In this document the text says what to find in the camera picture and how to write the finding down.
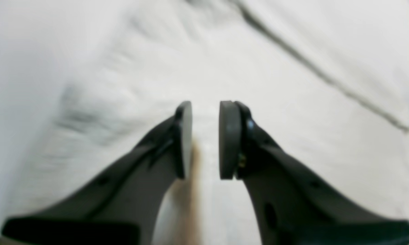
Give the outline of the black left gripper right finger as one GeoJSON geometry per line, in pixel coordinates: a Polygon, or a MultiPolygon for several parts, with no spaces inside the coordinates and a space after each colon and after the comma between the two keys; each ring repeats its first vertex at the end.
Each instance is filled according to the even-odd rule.
{"type": "Polygon", "coordinates": [[[409,221],[368,211],[285,152],[245,104],[222,101],[219,173],[246,186],[264,245],[409,245],[409,221]]]}

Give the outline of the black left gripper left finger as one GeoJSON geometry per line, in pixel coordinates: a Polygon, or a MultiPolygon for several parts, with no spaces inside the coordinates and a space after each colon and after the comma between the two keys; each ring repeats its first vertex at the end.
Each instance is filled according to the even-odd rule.
{"type": "Polygon", "coordinates": [[[2,228],[3,245],[149,245],[165,193],[189,177],[192,104],[69,197],[2,228]]]}

